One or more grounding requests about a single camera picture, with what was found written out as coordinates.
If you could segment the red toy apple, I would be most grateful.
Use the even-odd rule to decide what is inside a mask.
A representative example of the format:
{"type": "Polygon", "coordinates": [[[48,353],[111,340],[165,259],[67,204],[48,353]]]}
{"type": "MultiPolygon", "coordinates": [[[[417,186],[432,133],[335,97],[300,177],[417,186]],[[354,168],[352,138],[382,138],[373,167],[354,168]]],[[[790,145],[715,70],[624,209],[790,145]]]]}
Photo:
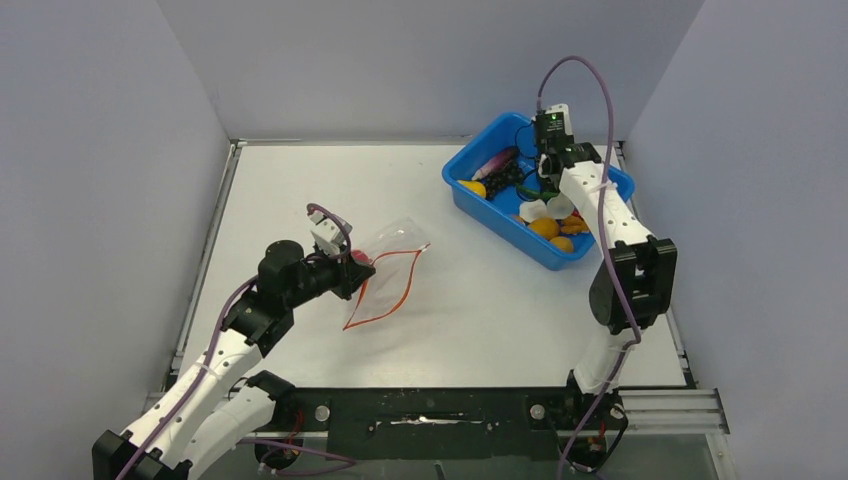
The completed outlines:
{"type": "Polygon", "coordinates": [[[372,262],[371,258],[362,250],[354,249],[351,252],[352,258],[358,262],[370,264],[372,262]]]}

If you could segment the clear zip top bag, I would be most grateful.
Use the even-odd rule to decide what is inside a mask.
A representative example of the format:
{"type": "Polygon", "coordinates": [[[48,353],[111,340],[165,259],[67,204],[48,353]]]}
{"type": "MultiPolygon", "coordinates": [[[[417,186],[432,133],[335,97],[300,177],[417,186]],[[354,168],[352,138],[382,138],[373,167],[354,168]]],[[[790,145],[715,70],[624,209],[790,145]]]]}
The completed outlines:
{"type": "Polygon", "coordinates": [[[406,302],[416,264],[431,242],[411,218],[396,220],[358,248],[372,260],[376,273],[354,293],[342,330],[373,323],[395,314],[406,302]]]}

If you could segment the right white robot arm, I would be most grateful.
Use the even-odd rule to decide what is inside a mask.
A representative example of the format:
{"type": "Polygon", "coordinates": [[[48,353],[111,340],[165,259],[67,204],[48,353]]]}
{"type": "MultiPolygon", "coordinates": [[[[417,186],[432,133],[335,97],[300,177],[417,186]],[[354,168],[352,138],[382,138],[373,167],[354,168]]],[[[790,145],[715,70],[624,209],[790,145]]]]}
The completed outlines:
{"type": "Polygon", "coordinates": [[[584,147],[561,146],[541,154],[537,170],[573,204],[602,253],[589,289],[599,327],[572,370],[579,389],[562,400],[566,420],[585,427],[601,415],[598,395],[616,385],[629,350],[667,312],[678,253],[671,240],[655,236],[631,212],[610,178],[609,158],[599,161],[584,147]]]}

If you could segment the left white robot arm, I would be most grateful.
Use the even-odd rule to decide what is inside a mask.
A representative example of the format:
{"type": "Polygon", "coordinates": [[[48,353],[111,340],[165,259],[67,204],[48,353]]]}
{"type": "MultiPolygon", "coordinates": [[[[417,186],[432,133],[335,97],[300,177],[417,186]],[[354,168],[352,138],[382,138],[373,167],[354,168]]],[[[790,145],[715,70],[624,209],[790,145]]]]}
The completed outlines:
{"type": "Polygon", "coordinates": [[[342,300],[372,277],[373,265],[347,252],[305,255],[291,240],[269,245],[258,273],[230,295],[209,346],[177,382],[122,432],[92,448],[96,479],[197,479],[248,434],[267,425],[293,385],[268,371],[246,378],[292,328],[295,308],[326,292],[342,300]]]}

